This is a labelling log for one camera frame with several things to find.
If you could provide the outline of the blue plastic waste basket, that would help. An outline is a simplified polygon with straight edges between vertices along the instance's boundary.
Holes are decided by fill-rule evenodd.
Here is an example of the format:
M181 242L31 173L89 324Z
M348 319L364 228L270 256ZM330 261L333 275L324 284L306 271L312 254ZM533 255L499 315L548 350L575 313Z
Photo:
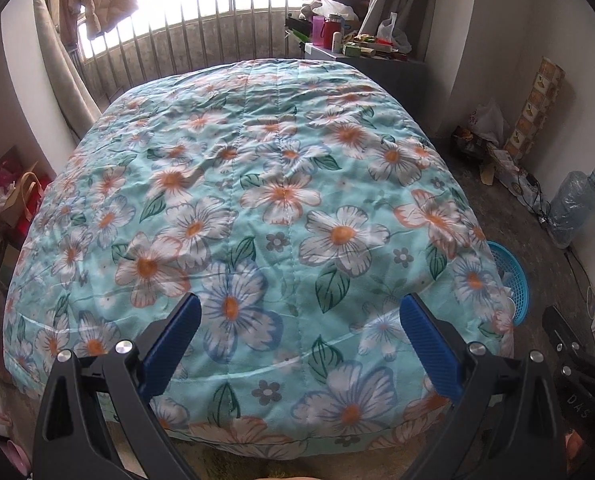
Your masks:
M515 326L519 326L529 312L529 283L526 275L519 260L505 246L490 240L488 247L503 284L510 289L511 300L515 307L513 322Z

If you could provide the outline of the blue water jug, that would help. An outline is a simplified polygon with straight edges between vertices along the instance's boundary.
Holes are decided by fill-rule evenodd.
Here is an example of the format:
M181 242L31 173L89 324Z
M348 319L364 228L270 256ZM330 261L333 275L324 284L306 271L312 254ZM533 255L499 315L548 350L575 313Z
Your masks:
M575 239L595 212L595 168L590 174L574 170L567 174L550 202L548 233L560 249Z

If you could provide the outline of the floral turquoise bed quilt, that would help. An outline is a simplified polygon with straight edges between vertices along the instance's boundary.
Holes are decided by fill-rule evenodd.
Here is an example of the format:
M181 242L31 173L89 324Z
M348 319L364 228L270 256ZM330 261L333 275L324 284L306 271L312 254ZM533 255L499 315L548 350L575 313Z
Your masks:
M341 63L248 61L136 87L48 188L9 287L4 359L40 396L192 292L202 322L153 410L242 456L394 448L445 408L399 322L416 294L491 352L512 307L416 122Z

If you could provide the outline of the gift bags pile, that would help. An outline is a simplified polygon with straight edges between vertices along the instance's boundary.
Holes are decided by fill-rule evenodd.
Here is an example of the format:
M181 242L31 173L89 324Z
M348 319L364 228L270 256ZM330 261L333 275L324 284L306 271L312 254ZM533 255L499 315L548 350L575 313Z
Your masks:
M0 158L0 290L6 292L51 178L37 162L23 166L15 146Z

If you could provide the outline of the white plastic bag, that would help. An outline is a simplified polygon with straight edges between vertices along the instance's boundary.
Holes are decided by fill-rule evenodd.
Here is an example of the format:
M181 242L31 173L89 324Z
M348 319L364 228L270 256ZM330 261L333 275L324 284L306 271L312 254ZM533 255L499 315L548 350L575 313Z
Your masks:
M469 116L469 129L473 134L496 148L502 148L507 140L509 124L503 118L497 101L494 98L484 105L478 105Z

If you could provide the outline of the grey curtain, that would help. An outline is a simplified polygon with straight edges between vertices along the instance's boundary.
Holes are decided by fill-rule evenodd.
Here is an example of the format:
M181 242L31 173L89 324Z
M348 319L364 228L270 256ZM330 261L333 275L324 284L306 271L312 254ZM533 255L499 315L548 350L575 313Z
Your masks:
M33 0L33 10L46 74L62 117L81 141L101 116L71 57L62 44L45 0Z

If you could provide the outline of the patterned tall cardboard box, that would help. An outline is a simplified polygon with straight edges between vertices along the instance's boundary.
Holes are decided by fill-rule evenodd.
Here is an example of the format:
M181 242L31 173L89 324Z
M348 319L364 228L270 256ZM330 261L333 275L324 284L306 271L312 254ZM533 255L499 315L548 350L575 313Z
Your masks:
M503 148L517 164L531 151L537 133L544 128L550 110L559 96L565 71L550 58L541 58L539 69L522 112Z

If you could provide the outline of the dark grey cabinet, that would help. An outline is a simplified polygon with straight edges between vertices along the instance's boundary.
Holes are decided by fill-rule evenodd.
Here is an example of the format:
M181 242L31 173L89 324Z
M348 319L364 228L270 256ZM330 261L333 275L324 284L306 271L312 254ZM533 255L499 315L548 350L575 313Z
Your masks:
M409 115L420 124L424 109L429 71L424 62L407 58L406 61L390 58L349 58L342 53L333 53L310 42L304 44L304 58L319 61L335 61L353 66L391 96L394 96Z

